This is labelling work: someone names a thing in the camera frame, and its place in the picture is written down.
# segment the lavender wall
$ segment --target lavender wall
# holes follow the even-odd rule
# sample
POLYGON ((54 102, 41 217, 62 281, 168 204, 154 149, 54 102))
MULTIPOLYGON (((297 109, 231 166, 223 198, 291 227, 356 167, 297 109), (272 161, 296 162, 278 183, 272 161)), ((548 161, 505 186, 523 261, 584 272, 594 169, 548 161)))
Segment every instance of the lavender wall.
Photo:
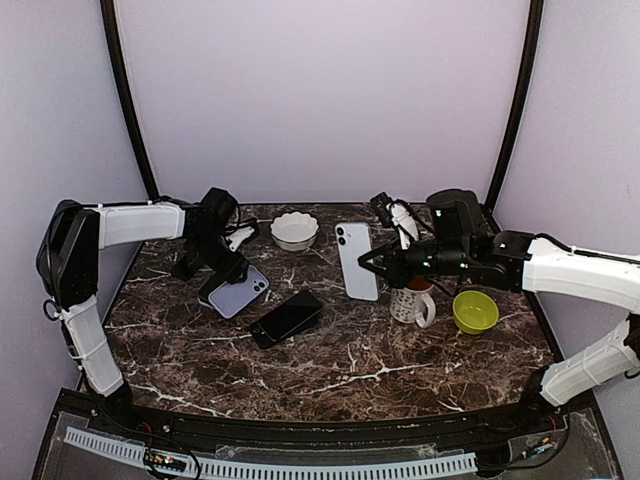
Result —
MULTIPOLYGON (((0 2, 0 476, 31 471, 61 386, 78 371, 46 298, 35 254, 62 198, 145 198, 110 71, 99 2, 0 2)), ((101 308, 131 248, 101 258, 101 308)))
POLYGON ((527 0, 119 0, 164 193, 242 202, 486 192, 527 0))
MULTIPOLYGON (((640 4, 547 2, 497 219, 583 247, 640 252, 640 4)), ((558 295, 542 304, 566 355, 626 313, 558 295)), ((596 392, 627 478, 640 478, 640 382, 596 392)))

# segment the white cable tray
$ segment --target white cable tray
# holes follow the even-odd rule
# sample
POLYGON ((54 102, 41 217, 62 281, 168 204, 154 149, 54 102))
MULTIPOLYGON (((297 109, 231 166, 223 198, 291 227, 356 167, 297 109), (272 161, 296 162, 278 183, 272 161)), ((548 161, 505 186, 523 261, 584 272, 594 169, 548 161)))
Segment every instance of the white cable tray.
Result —
MULTIPOLYGON (((141 442, 113 439, 100 432, 74 427, 67 427, 64 442, 126 465, 147 468, 142 461, 145 446, 141 442)), ((181 474, 182 478, 195 478, 195 462, 189 455, 166 453, 171 453, 176 459, 186 462, 187 468, 181 474)), ((202 480, 423 480, 474 473, 478 470, 474 453, 411 462, 355 466, 266 465, 216 460, 197 455, 196 457, 202 468, 202 480)), ((163 473, 177 474, 171 469, 156 469, 163 473)))

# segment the white ceramic bowl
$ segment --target white ceramic bowl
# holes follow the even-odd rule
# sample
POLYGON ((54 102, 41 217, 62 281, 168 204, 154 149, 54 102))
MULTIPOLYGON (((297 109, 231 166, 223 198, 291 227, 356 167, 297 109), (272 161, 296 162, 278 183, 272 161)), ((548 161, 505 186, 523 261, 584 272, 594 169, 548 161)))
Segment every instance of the white ceramic bowl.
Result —
POLYGON ((285 213, 271 224, 271 236, 283 250, 299 252, 313 245, 319 229, 318 220, 308 213, 285 213))

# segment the black smartphone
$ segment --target black smartphone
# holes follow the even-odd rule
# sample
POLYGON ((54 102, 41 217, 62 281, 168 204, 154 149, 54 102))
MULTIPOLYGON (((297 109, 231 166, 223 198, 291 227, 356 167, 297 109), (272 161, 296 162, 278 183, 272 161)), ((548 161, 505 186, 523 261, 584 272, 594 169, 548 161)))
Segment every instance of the black smartphone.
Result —
POLYGON ((249 333, 260 348, 269 348, 316 325, 321 310, 320 300, 302 290, 249 325, 249 333))

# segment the cable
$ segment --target cable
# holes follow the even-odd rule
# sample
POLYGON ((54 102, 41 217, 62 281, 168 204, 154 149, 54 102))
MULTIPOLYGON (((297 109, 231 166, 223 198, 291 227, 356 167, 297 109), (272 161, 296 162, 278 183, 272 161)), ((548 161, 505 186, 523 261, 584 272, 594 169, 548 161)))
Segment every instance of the cable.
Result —
POLYGON ((451 293, 449 290, 447 290, 447 288, 446 288, 444 285, 442 285, 442 284, 440 284, 440 283, 436 282, 434 279, 432 279, 432 278, 427 278, 427 277, 425 277, 424 279, 425 279, 427 282, 434 284, 434 285, 438 288, 438 290, 440 290, 440 291, 441 291, 442 293, 444 293, 445 295, 447 295, 447 296, 449 296, 449 297, 455 297, 455 294, 454 294, 454 293, 451 293))
POLYGON ((456 288, 454 290, 456 297, 460 293, 460 290, 462 290, 462 282, 464 282, 464 275, 460 275, 458 277, 458 281, 456 282, 456 288))
POLYGON ((435 232, 433 230, 433 228, 431 226, 429 226, 424 220, 422 220, 420 218, 420 216, 416 213, 416 211, 413 209, 413 207, 411 205, 409 205, 407 202, 405 202, 404 200, 395 200, 393 202, 391 202, 391 205, 395 204, 395 203, 399 203, 400 205, 402 205, 404 208, 407 209, 407 212, 409 212, 409 215, 411 215, 411 217, 418 222, 418 224, 424 228, 427 232, 429 232, 431 235, 435 235, 435 232))
POLYGON ((556 420, 551 415, 547 415, 547 418, 551 420, 551 423, 553 423, 553 434, 555 435, 556 433, 558 433, 558 424, 556 423, 556 420))
POLYGON ((535 452, 535 450, 539 449, 540 447, 542 447, 543 445, 545 445, 545 443, 543 443, 542 445, 534 445, 533 447, 528 448, 527 450, 523 451, 520 455, 518 455, 516 458, 514 458, 513 460, 507 462, 507 463, 503 463, 500 465, 487 465, 487 464, 481 464, 478 463, 478 467, 479 467, 479 471, 492 471, 492 470, 533 470, 536 468, 540 468, 543 467, 544 465, 547 465, 549 462, 551 462, 554 458, 556 458, 558 456, 558 454, 564 449, 564 447, 567 445, 567 442, 569 440, 569 436, 571 434, 571 412, 568 412, 567 414, 567 420, 565 421, 567 427, 565 429, 565 433, 562 437, 562 439, 560 440, 560 442, 558 442, 556 449, 553 451, 553 453, 547 457, 544 461, 537 463, 535 465, 524 465, 524 466, 513 466, 514 464, 521 462, 523 460, 526 460, 527 458, 531 458, 529 457, 530 453, 535 452))
POLYGON ((58 315, 61 312, 60 306, 50 298, 45 300, 42 304, 42 311, 44 312, 44 316, 47 317, 47 320, 49 320, 50 322, 57 322, 58 315), (49 305, 51 305, 55 309, 55 313, 49 312, 49 305))
POLYGON ((599 253, 599 252, 592 252, 590 250, 571 248, 568 245, 565 245, 564 243, 562 243, 557 238, 552 237, 551 235, 546 233, 539 233, 534 238, 543 238, 545 240, 548 240, 551 243, 553 243, 556 247, 558 247, 560 250, 564 250, 567 253, 573 253, 574 255, 580 255, 582 257, 588 257, 588 258, 602 258, 604 260, 613 260, 616 262, 629 263, 631 265, 640 265, 639 260, 634 260, 632 258, 618 257, 615 255, 608 255, 606 253, 599 253))
POLYGON ((420 232, 418 232, 418 238, 414 238, 413 235, 411 235, 406 228, 404 228, 402 225, 398 224, 398 229, 402 230, 402 232, 411 239, 412 242, 415 242, 416 240, 418 240, 420 238, 420 232))
POLYGON ((626 378, 627 380, 633 380, 634 378, 638 377, 640 377, 640 370, 633 374, 630 374, 628 371, 624 372, 624 378, 626 378))
POLYGON ((93 389, 89 385, 89 381, 87 380, 86 373, 83 373, 83 375, 82 375, 82 382, 84 383, 85 388, 87 389, 87 392, 89 392, 89 395, 94 397, 94 400, 96 400, 96 404, 98 405, 98 408, 100 409, 100 412, 107 418, 107 420, 109 420, 116 427, 118 427, 119 429, 121 429, 121 430, 123 430, 125 432, 133 433, 134 435, 145 435, 146 437, 148 437, 150 439, 160 440, 162 442, 168 442, 168 443, 170 443, 172 445, 175 445, 179 449, 183 450, 185 453, 187 453, 193 459, 193 461, 194 461, 194 463, 196 465, 197 472, 196 472, 196 476, 194 477, 194 480, 199 480, 200 479, 200 475, 202 474, 202 465, 198 461, 198 457, 195 456, 195 454, 191 451, 191 449, 185 447, 180 442, 176 442, 175 440, 173 440, 171 438, 161 437, 160 435, 156 435, 156 434, 151 433, 151 432, 143 432, 143 431, 140 431, 140 430, 134 430, 132 428, 125 427, 120 422, 118 422, 115 418, 113 418, 107 412, 107 410, 104 408, 104 405, 102 403, 103 399, 102 398, 97 398, 98 395, 93 391, 93 389))
POLYGON ((240 223, 242 223, 242 213, 240 212, 240 205, 236 207, 236 213, 238 214, 238 219, 236 220, 236 226, 231 228, 225 228, 225 233, 235 233, 240 230, 240 223))
POLYGON ((564 435, 562 436, 562 440, 560 440, 560 442, 558 443, 558 446, 556 447, 556 449, 554 450, 554 452, 547 457, 543 462, 540 462, 536 465, 524 465, 521 467, 509 467, 507 468, 507 470, 533 470, 535 468, 540 468, 545 466, 546 464, 548 464, 549 462, 551 462, 554 458, 556 458, 560 452, 562 450, 564 450, 564 447, 567 446, 567 442, 569 441, 569 435, 571 434, 571 412, 569 412, 567 414, 567 421, 566 421, 566 425, 567 428, 564 432, 564 435))
POLYGON ((478 426, 479 427, 488 428, 489 430, 492 430, 492 431, 498 432, 498 433, 513 432, 513 431, 518 430, 520 428, 519 425, 512 425, 510 427, 496 427, 494 425, 489 425, 486 422, 485 423, 479 423, 478 426))

